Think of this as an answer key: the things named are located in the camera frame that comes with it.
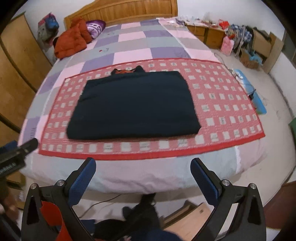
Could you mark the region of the person's left hand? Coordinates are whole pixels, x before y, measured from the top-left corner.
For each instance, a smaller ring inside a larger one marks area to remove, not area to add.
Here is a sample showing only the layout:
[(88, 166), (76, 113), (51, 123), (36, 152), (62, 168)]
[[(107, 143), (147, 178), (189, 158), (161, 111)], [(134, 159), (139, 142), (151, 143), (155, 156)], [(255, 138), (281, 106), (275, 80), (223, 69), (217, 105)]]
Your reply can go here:
[(1, 179), (1, 205), (4, 208), (6, 215), (12, 221), (18, 220), (19, 210), (16, 206), (16, 200), (8, 188), (5, 178)]

